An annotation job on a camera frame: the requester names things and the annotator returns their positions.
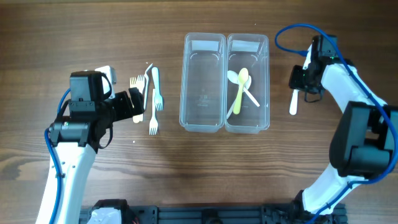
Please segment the yellow plastic fork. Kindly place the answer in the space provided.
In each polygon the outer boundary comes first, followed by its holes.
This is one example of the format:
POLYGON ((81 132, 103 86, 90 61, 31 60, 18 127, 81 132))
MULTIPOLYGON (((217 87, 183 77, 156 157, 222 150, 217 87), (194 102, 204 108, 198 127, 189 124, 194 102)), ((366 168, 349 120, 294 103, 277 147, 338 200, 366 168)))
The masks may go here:
MULTIPOLYGON (((137 85, 136 85, 136 78, 137 78, 137 77, 131 77, 131 78, 130 78, 130 87, 131 87, 131 88, 137 88, 137 85)), ((143 120, 143 115, 140 114, 140 115, 137 115, 137 116, 133 116, 133 117, 132 117, 132 120, 133 120, 134 123, 139 123, 140 121, 143 120)))

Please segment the white plastic spoon thick handle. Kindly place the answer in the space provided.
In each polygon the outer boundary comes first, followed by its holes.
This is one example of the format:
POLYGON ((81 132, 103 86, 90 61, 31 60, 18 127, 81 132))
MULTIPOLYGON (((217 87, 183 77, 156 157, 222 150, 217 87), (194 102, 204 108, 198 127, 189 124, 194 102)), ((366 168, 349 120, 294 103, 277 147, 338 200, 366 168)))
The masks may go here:
POLYGON ((292 92, 292 98, 291 98, 290 108, 289 108, 289 113, 293 116, 297 114, 298 98, 299 98, 299 90, 294 89, 292 92))

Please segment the yellow plastic spoon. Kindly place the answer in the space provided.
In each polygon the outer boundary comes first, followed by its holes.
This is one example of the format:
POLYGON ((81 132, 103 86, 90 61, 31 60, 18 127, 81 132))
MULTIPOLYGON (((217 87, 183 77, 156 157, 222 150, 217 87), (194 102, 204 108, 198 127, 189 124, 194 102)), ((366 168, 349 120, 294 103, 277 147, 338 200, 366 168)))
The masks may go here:
POLYGON ((238 73, 238 92, 236 95, 236 101, 233 108, 234 114, 239 114, 241 110, 241 102, 243 96, 243 88, 245 83, 248 81, 249 72, 247 68, 242 68, 238 73))

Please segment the white plastic spoon long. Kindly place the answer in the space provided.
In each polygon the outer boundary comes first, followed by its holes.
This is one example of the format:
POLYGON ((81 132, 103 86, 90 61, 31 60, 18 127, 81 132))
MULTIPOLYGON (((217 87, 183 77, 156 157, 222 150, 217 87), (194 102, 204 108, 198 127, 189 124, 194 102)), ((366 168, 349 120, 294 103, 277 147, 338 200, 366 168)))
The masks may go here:
MULTIPOLYGON (((234 84, 238 84, 238 74, 232 70, 228 70, 227 72, 227 76, 228 76, 228 80, 234 84)), ((245 94, 247 94, 247 96, 249 97, 249 99, 257 106, 260 107, 259 102, 255 99, 255 97, 253 97, 253 95, 249 92, 249 87, 251 86, 251 76, 248 76, 248 80, 244 85, 243 88, 243 92, 245 92, 245 94)))

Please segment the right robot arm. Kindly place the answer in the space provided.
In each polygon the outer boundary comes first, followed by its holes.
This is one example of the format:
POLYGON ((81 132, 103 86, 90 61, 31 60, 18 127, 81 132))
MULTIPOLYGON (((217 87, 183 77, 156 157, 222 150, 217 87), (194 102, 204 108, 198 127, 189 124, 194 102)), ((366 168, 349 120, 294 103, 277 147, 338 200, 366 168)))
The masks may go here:
POLYGON ((311 94, 328 91, 343 113, 329 147, 329 164, 291 203, 294 221, 331 214, 360 185, 375 184, 397 163, 397 107, 375 96, 350 61, 320 57, 296 65, 289 87, 311 94))

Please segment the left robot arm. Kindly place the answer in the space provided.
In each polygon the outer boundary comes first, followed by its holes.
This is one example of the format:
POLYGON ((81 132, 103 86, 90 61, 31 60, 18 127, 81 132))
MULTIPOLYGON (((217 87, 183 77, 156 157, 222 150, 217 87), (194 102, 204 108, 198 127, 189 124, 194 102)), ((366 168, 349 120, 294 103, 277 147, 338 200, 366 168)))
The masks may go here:
POLYGON ((37 223, 77 223, 86 181, 100 141, 113 124, 144 112, 136 87, 113 93, 113 83, 100 71, 70 75, 70 87, 58 106, 55 121, 45 130, 50 153, 49 174, 37 223))

